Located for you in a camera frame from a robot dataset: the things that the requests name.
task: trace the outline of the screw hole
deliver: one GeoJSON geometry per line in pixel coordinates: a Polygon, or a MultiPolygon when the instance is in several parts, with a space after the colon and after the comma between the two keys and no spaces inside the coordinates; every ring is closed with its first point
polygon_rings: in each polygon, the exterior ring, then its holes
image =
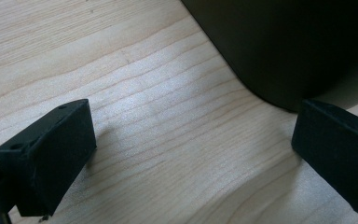
{"type": "Polygon", "coordinates": [[[23,144],[22,144],[22,143],[18,143],[18,144],[14,144],[14,145],[12,145],[12,146],[10,147],[10,149],[12,149],[12,150],[16,150],[16,149],[21,148],[22,146],[23,146],[23,144]]]}

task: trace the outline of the light wood tabletop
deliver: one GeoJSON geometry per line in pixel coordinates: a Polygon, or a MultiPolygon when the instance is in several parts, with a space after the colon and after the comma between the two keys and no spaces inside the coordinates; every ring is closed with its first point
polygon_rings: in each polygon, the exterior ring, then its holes
{"type": "Polygon", "coordinates": [[[45,223],[358,223],[179,0],[0,1],[0,145],[82,98],[98,149],[45,223]]]}

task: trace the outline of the wooden surface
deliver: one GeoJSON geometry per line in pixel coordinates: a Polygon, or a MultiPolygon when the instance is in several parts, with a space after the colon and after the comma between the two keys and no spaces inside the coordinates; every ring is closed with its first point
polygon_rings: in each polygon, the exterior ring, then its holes
{"type": "Polygon", "coordinates": [[[98,151],[46,223],[358,223],[178,0],[0,1],[0,144],[80,98],[98,151]]]}

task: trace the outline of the black container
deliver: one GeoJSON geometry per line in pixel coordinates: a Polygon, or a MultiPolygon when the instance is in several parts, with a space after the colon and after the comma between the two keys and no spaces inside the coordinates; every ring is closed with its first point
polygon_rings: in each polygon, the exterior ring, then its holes
{"type": "Polygon", "coordinates": [[[358,104],[358,1],[183,0],[247,88],[297,111],[358,104]]]}

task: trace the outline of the black object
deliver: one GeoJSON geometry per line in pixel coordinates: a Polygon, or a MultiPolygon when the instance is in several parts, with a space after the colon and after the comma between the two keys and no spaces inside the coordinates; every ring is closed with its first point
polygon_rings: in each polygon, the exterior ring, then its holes
{"type": "Polygon", "coordinates": [[[306,100],[292,146],[358,212],[358,117],[306,100]]]}
{"type": "Polygon", "coordinates": [[[358,1],[182,0],[240,80],[298,111],[358,104],[358,1]]]}
{"type": "Polygon", "coordinates": [[[60,105],[0,146],[0,223],[53,215],[96,148],[89,101],[60,105]]]}

